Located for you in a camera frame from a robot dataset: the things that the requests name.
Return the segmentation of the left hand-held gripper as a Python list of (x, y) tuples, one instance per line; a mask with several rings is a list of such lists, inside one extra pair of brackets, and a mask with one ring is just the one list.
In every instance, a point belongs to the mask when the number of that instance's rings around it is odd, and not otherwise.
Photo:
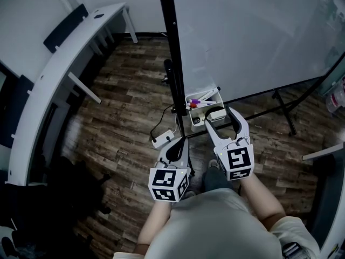
[(148, 188), (155, 201), (177, 203), (189, 186), (189, 140), (176, 138), (161, 148), (158, 162), (150, 169)]

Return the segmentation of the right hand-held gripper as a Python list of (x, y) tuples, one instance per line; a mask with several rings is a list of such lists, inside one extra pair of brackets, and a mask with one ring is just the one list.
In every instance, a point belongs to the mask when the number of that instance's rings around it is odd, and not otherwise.
[(235, 109), (228, 106), (227, 114), (231, 119), (236, 140), (218, 133), (209, 119), (204, 120), (206, 130), (215, 148), (220, 169), (228, 181), (248, 178), (254, 170), (254, 151), (250, 144), (249, 125), (245, 118)]

